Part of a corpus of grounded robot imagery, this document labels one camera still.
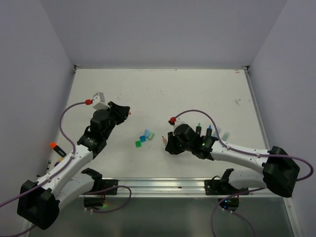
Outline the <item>blue highlighter cap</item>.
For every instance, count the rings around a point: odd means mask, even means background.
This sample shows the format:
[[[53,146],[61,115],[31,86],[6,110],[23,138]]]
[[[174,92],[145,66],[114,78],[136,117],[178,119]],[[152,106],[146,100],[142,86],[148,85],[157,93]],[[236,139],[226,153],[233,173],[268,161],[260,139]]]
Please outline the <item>blue highlighter cap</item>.
[[[146,142],[146,137],[144,135],[140,136],[140,141],[141,142]]]

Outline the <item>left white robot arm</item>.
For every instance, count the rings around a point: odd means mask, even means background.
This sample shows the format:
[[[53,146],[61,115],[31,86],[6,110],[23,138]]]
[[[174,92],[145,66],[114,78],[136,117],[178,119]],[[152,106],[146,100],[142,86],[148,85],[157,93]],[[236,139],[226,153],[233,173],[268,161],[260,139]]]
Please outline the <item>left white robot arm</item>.
[[[129,106],[119,106],[114,102],[97,109],[73,151],[37,181],[28,180],[21,186],[17,214],[45,230],[78,196],[104,195],[116,190],[116,185],[103,184],[102,174],[83,167],[102,152],[114,127],[123,123],[129,113]]]

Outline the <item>green translucent pen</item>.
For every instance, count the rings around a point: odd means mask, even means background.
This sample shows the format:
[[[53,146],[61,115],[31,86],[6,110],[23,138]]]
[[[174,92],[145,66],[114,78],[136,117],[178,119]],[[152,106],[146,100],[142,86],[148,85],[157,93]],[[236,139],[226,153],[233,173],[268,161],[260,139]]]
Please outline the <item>green translucent pen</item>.
[[[230,133],[229,133],[229,132],[225,132],[225,133],[223,134],[223,136],[222,136],[222,140],[223,140],[223,141],[227,141],[227,139],[229,138],[229,136],[230,136]]]

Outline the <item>blue-capped black highlighter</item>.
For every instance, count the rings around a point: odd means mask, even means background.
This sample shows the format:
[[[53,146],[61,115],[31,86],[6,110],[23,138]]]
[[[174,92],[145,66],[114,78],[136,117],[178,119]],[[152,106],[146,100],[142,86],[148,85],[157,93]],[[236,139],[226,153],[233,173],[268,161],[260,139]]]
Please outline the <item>blue-capped black highlighter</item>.
[[[207,128],[205,136],[207,138],[210,138],[212,136],[212,126],[211,125]]]

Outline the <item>green-capped black highlighter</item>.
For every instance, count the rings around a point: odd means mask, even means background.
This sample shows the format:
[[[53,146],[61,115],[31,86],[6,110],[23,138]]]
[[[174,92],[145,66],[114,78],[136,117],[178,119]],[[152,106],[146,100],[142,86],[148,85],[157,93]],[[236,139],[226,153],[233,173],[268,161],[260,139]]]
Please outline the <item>green-capped black highlighter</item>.
[[[202,127],[201,127],[201,124],[199,122],[198,125],[196,126],[196,134],[198,136],[201,136],[201,130],[202,130]]]

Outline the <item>light blue pen cap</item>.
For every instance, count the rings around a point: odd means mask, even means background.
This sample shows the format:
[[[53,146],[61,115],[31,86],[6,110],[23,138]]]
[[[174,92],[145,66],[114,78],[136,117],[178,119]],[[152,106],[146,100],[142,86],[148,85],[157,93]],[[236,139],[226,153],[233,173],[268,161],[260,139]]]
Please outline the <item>light blue pen cap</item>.
[[[144,136],[145,136],[146,138],[148,138],[149,135],[150,135],[150,131],[149,131],[148,129],[145,129],[145,131],[144,131]]]

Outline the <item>green highlighter cap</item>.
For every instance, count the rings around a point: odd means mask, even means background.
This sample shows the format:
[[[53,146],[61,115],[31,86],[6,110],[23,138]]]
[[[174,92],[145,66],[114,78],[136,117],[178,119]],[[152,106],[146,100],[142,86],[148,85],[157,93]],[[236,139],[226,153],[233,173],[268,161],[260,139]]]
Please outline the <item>green highlighter cap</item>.
[[[142,142],[141,141],[136,141],[135,142],[135,147],[139,148],[142,146]]]

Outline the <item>blue translucent pen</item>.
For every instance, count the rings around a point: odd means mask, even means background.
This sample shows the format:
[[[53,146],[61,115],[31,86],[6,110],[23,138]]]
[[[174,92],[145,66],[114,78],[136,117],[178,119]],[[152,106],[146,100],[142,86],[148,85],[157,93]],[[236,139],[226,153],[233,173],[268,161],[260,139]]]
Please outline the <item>blue translucent pen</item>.
[[[214,130],[213,136],[218,137],[218,134],[220,134],[221,130],[222,129],[220,127],[218,127],[217,130]]]

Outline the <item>light green pen cap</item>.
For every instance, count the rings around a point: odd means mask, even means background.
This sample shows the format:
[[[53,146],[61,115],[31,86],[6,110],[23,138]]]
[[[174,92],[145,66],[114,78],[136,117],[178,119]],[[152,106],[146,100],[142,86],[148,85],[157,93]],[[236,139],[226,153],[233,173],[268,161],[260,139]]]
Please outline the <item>light green pen cap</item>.
[[[152,140],[153,137],[154,137],[154,135],[155,135],[155,134],[154,134],[153,132],[151,132],[151,133],[149,134],[149,136],[148,136],[148,139],[149,139],[149,140]]]

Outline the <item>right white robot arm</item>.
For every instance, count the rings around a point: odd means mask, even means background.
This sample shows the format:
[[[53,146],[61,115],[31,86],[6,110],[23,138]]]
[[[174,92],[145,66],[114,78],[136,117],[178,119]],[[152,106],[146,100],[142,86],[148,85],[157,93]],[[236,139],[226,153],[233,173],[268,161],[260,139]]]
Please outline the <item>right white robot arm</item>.
[[[242,150],[233,148],[229,143],[222,144],[211,133],[210,127],[202,135],[199,126],[192,129],[185,123],[181,124],[168,133],[165,151],[171,155],[190,152],[199,159],[243,166],[243,170],[226,169],[214,185],[215,189],[224,194],[261,188],[284,198],[292,196],[300,168],[283,149],[273,147],[271,150]]]

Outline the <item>orange-capped black highlighter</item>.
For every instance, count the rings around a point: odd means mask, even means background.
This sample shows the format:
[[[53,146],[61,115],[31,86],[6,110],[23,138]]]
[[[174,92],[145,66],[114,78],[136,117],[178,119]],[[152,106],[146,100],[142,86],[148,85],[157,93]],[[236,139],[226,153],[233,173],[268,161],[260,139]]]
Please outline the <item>orange-capped black highlighter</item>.
[[[55,143],[51,142],[50,147],[54,152],[56,152],[60,157],[64,158],[66,156],[66,153]]]

